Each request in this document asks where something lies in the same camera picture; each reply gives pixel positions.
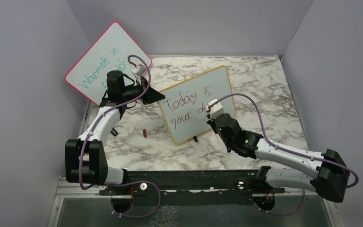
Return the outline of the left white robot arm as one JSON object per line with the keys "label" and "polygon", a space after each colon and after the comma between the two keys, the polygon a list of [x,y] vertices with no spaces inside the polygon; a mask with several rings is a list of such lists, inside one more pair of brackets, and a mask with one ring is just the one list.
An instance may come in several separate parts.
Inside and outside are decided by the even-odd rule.
{"label": "left white robot arm", "polygon": [[165,95],[153,89],[148,79],[135,75],[132,85],[125,85],[126,74],[119,70],[107,73],[107,90],[99,105],[98,114],[77,139],[65,144],[66,180],[69,183],[109,185],[118,194],[129,190],[126,170],[108,166],[104,144],[122,119],[127,104],[140,100],[147,105],[165,99]]}

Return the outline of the yellow framed whiteboard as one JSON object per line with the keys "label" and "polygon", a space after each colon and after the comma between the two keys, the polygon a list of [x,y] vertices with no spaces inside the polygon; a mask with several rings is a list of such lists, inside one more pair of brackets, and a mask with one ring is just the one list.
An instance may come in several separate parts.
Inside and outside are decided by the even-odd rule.
{"label": "yellow framed whiteboard", "polygon": [[161,90],[165,99],[158,104],[173,142],[181,144],[210,130],[205,107],[232,92],[224,65]]}

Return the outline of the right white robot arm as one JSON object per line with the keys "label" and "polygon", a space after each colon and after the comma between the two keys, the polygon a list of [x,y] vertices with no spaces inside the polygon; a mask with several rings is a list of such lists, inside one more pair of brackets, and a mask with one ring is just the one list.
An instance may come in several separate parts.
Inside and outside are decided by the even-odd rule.
{"label": "right white robot arm", "polygon": [[296,148],[288,152],[275,141],[267,141],[261,134],[243,130],[228,113],[217,117],[207,114],[207,118],[207,124],[219,135],[227,152],[287,167],[262,167],[254,179],[257,191],[283,187],[306,189],[326,200],[343,202],[350,173],[338,152],[327,149],[321,153]]}

